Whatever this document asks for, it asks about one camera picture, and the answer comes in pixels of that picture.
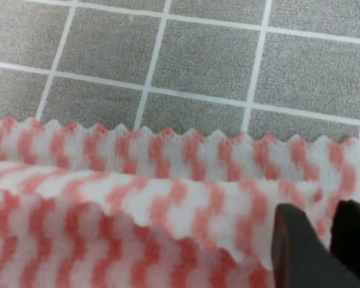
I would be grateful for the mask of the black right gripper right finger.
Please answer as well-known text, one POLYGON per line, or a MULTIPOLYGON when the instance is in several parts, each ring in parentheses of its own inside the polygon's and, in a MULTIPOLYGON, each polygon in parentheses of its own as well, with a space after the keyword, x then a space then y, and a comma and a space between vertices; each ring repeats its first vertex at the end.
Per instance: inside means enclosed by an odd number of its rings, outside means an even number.
POLYGON ((331 227, 330 252, 360 279, 360 203, 338 203, 331 227))

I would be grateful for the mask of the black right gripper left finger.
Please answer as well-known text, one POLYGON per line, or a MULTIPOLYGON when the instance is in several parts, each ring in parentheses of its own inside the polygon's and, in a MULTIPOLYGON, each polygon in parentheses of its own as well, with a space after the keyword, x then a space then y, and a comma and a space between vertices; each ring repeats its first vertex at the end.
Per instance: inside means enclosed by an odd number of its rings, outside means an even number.
POLYGON ((360 287, 360 279, 324 247, 305 212, 293 205, 276 208, 271 256, 276 287, 360 287))

